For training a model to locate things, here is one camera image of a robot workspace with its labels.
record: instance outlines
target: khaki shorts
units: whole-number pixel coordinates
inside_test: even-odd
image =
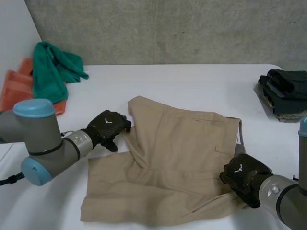
[[[178,225],[216,219],[244,203],[219,179],[233,158],[240,119],[128,102],[130,152],[89,160],[81,221]]]

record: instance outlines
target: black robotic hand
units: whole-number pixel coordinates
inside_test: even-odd
[[[124,129],[131,131],[131,121],[117,112],[105,110],[88,124],[87,129],[95,133],[94,141],[92,140],[94,145],[100,143],[111,152],[116,152],[118,149],[113,140]]]
[[[251,208],[259,208],[258,191],[253,191],[252,180],[256,175],[272,175],[271,170],[259,160],[240,154],[224,166],[220,179]]]

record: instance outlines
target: white wall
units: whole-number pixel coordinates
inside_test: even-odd
[[[40,41],[24,0],[0,0],[0,90],[6,71],[18,70]]]

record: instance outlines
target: concrete wall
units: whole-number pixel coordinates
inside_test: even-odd
[[[85,64],[307,69],[306,0],[25,0],[43,40]]]
[[[17,71],[41,42],[24,0],[0,0],[0,91],[7,70]]]

